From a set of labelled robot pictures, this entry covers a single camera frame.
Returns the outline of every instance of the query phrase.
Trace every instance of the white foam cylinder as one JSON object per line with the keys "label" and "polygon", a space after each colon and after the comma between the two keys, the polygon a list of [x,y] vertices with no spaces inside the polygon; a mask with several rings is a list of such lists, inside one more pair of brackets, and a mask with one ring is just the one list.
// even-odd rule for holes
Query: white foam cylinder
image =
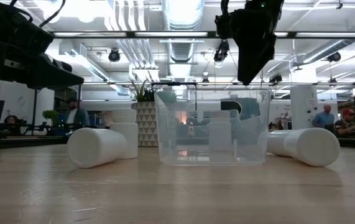
{"label": "white foam cylinder", "polygon": [[229,122],[229,111],[212,111],[210,113],[209,150],[224,151],[231,150],[231,123]]}
{"label": "white foam cylinder", "polygon": [[339,157],[340,145],[336,136],[323,128],[273,131],[269,134],[267,152],[324,167]]}
{"label": "white foam cylinder", "polygon": [[79,168],[90,168],[119,159],[126,150],[126,138],[108,129],[81,128],[67,143],[68,156]]}
{"label": "white foam cylinder", "polygon": [[126,149],[122,153],[120,159],[137,158],[139,148],[139,126],[136,123],[136,110],[112,110],[111,119],[113,123],[109,126],[109,128],[123,134],[126,138]]}

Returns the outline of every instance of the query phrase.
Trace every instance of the planter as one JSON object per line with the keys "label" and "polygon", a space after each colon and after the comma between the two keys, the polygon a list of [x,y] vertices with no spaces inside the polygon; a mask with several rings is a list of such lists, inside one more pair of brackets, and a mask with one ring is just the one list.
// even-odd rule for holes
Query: planter
{"label": "planter", "polygon": [[157,113],[155,102],[138,102],[132,104],[137,111],[139,125],[139,147],[158,147]]}

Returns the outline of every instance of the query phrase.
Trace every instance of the person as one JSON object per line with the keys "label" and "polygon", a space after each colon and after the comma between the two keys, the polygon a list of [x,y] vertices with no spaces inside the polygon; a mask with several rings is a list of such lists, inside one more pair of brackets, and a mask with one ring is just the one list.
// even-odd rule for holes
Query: person
{"label": "person", "polygon": [[315,128],[325,128],[327,124],[333,124],[334,115],[331,113],[331,106],[324,105],[324,111],[315,115],[313,126]]}
{"label": "person", "polygon": [[9,135],[21,135],[21,128],[19,124],[19,119],[15,115],[9,115],[6,117],[4,120],[4,130],[7,132]]}
{"label": "person", "polygon": [[70,98],[67,100],[68,110],[65,114],[67,119],[67,124],[82,124],[84,126],[89,126],[89,114],[83,109],[78,109],[78,100],[76,98]]}
{"label": "person", "polygon": [[343,110],[343,118],[334,125],[338,138],[355,138],[355,113],[353,110]]}

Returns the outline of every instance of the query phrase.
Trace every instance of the red cap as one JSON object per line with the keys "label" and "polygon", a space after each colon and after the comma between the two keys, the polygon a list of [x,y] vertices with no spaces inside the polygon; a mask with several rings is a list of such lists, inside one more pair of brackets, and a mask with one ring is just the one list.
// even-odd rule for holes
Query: red cap
{"label": "red cap", "polygon": [[343,115],[347,114],[355,114],[355,112],[353,110],[343,110]]}

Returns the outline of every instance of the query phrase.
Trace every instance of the transparent plastic bin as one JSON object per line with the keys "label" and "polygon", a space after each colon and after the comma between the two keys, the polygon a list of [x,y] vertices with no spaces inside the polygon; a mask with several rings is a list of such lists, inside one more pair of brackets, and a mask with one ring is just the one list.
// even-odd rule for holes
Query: transparent plastic bin
{"label": "transparent plastic bin", "polygon": [[159,156],[164,164],[265,162],[269,91],[183,90],[174,103],[170,94],[155,95]]}

